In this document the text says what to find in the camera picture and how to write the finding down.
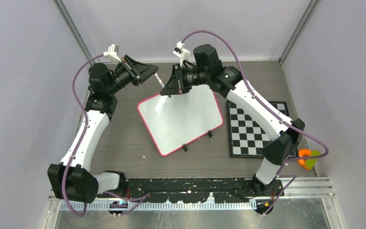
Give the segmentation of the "pink framed whiteboard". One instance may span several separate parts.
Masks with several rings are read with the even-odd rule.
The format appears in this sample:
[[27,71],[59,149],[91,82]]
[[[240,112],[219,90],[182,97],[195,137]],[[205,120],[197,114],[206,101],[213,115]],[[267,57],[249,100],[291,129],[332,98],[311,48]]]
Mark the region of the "pink framed whiteboard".
[[189,93],[155,94],[137,105],[137,110],[161,156],[167,156],[207,135],[224,123],[215,93],[207,85]]

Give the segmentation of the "black white checkerboard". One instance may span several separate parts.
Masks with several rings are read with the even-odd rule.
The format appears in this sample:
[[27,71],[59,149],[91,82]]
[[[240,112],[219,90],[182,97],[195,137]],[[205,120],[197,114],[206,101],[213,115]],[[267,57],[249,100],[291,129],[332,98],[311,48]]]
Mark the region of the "black white checkerboard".
[[270,143],[264,129],[235,103],[226,101],[228,149],[231,158],[263,158]]

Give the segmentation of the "white whiteboard marker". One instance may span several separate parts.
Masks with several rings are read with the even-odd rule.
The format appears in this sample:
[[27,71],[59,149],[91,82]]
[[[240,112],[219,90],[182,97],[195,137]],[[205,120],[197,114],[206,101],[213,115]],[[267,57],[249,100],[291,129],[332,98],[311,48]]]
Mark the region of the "white whiteboard marker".
[[164,84],[163,84],[162,80],[160,79],[158,73],[155,73],[154,76],[155,76],[156,80],[158,81],[159,85],[161,86],[161,88],[164,88]]

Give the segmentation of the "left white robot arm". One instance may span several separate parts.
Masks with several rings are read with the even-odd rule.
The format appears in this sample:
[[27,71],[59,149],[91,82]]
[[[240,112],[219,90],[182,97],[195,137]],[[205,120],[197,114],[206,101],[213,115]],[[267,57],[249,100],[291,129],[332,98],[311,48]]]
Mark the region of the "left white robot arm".
[[90,173],[91,161],[99,139],[110,123],[117,106],[115,94],[125,86],[138,86],[159,70],[125,55],[115,69],[95,63],[88,69],[90,95],[86,103],[77,99],[82,109],[78,133],[60,163],[51,164],[47,174],[57,199],[92,203],[100,194],[109,191],[120,198],[126,194],[125,174],[107,170],[98,175]]

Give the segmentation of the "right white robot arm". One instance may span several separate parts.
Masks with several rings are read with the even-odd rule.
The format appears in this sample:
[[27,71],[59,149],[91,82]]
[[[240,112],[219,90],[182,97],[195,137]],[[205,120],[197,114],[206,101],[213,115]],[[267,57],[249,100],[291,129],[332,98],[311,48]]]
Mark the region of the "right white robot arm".
[[171,77],[161,90],[161,95],[186,94],[194,86],[207,85],[213,92],[243,109],[269,137],[270,143],[262,149],[262,163],[251,181],[254,192],[265,196],[272,190],[285,160],[297,147],[305,123],[299,118],[291,119],[272,106],[245,79],[239,66],[223,66],[217,50],[210,44],[197,46],[193,50],[195,63],[187,60],[190,52],[182,42],[176,44],[173,53],[180,62],[172,66]]

